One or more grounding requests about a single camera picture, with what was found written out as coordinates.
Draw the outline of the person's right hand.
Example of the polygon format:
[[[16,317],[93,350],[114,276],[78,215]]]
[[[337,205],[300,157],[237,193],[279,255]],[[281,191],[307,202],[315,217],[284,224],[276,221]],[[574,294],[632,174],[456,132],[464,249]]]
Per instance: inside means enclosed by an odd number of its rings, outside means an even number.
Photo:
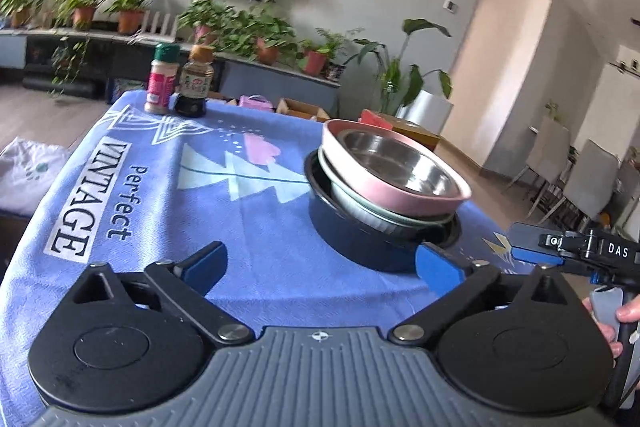
[[[623,306],[620,306],[616,310],[615,315],[616,320],[620,324],[638,322],[640,319],[640,296],[634,297],[634,299],[629,301],[629,303],[625,303]],[[624,347],[623,343],[620,343],[617,340],[617,334],[613,325],[610,323],[600,323],[599,321],[597,321],[597,325],[603,337],[608,342],[613,353],[613,357],[618,358],[623,352]]]

